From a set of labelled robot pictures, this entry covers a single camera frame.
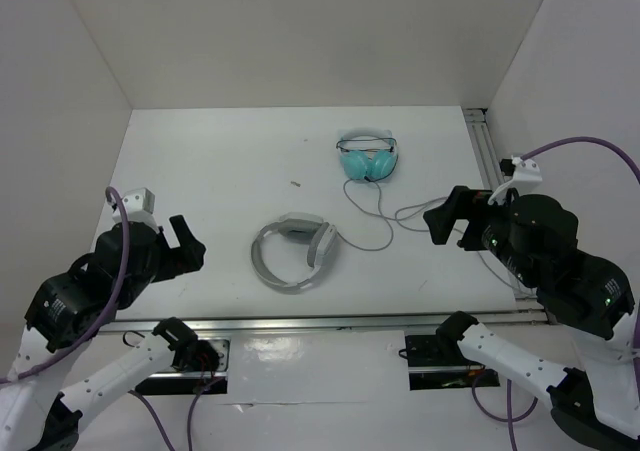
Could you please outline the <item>grey white headphones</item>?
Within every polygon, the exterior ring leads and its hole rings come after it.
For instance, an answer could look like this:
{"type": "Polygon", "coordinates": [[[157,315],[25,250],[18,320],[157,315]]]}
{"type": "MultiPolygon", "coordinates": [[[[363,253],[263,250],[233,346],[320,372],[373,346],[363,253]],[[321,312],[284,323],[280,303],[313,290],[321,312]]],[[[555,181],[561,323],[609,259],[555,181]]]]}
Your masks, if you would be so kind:
{"type": "Polygon", "coordinates": [[[337,228],[324,218],[290,212],[264,225],[250,246],[256,277],[281,294],[299,294],[335,262],[337,228]]]}

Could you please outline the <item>teal headphones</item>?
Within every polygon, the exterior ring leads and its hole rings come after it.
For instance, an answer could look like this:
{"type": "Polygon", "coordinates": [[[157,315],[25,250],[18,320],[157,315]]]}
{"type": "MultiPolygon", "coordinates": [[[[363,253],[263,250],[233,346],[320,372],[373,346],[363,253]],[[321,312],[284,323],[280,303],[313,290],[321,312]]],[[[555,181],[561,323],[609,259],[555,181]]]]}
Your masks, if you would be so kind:
{"type": "Polygon", "coordinates": [[[398,162],[397,140],[386,129],[344,130],[335,147],[343,171],[354,181],[382,181],[394,172],[398,162]]]}

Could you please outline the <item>aluminium side rail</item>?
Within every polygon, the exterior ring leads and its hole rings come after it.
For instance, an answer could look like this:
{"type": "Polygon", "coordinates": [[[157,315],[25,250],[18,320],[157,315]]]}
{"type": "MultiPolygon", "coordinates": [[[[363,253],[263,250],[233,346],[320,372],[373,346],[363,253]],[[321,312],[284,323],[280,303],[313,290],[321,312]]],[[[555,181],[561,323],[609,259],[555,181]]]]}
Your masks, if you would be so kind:
{"type": "MultiPolygon", "coordinates": [[[[486,111],[482,108],[463,108],[462,113],[483,185],[486,188],[495,189],[504,182],[504,177],[487,125],[486,111]]],[[[500,282],[513,291],[516,300],[532,300],[534,298],[533,289],[523,287],[516,278],[509,274],[502,276],[502,271],[497,271],[497,264],[487,252],[478,252],[478,257],[500,282]]]]}

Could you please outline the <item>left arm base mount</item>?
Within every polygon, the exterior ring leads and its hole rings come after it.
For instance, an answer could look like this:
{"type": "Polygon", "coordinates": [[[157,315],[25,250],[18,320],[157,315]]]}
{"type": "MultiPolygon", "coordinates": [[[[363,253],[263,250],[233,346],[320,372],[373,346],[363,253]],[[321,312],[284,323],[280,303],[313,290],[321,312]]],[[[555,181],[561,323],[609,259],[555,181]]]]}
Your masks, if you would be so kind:
{"type": "Polygon", "coordinates": [[[134,390],[147,396],[195,395],[206,385],[205,395],[224,395],[228,390],[228,366],[230,340],[226,338],[205,339],[209,347],[198,343],[200,348],[184,369],[169,367],[156,372],[135,386],[134,390]]]}

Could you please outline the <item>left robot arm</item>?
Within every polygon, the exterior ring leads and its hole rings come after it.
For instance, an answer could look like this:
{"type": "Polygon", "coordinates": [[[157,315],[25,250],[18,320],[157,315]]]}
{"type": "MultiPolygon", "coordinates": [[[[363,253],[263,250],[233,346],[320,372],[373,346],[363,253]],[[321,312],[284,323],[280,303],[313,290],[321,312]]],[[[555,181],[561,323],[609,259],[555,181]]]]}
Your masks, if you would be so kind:
{"type": "Polygon", "coordinates": [[[205,246],[183,216],[170,219],[178,246],[161,229],[116,224],[93,252],[42,283],[26,315],[11,375],[1,381],[4,450],[71,450],[111,404],[165,370],[214,376],[218,352],[182,320],[161,320],[124,356],[66,386],[74,363],[96,336],[101,315],[112,322],[150,284],[200,270],[205,246]]]}

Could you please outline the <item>aluminium front rail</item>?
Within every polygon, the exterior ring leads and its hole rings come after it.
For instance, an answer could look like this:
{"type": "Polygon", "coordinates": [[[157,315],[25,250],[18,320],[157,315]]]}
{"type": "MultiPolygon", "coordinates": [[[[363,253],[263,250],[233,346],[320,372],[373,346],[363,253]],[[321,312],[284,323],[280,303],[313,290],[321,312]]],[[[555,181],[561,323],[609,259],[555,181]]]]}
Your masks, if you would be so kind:
{"type": "MultiPolygon", "coordinates": [[[[299,318],[187,319],[185,324],[196,332],[204,333],[290,333],[317,330],[431,328],[439,326],[448,317],[449,315],[445,313],[299,318]]],[[[491,325],[537,325],[549,322],[544,311],[533,308],[509,312],[482,312],[477,313],[476,318],[491,325]]]]}

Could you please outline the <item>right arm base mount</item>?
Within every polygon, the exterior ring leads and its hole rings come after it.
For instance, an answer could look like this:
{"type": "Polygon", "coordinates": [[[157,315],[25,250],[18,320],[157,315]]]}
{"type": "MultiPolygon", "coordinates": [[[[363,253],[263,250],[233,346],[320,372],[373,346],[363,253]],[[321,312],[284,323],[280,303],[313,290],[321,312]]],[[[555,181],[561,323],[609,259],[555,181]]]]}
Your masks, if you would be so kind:
{"type": "Polygon", "coordinates": [[[494,371],[446,351],[435,334],[406,335],[398,356],[406,361],[412,391],[500,386],[494,371]]]}

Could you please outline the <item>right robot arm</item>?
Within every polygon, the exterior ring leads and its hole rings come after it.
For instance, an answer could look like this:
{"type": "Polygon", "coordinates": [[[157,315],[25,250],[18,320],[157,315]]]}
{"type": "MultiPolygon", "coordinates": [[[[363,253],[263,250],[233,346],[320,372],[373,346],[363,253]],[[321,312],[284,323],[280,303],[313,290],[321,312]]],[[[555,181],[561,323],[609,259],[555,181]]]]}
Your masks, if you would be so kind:
{"type": "Polygon", "coordinates": [[[639,447],[639,307],[624,271],[579,250],[578,219],[555,199],[508,193],[494,204],[488,190],[456,186],[424,213],[431,239],[447,243],[459,220],[458,245],[488,251],[568,329],[579,368],[533,355],[458,311],[436,331],[448,363],[484,365],[537,398],[571,439],[596,450],[639,447]]]}

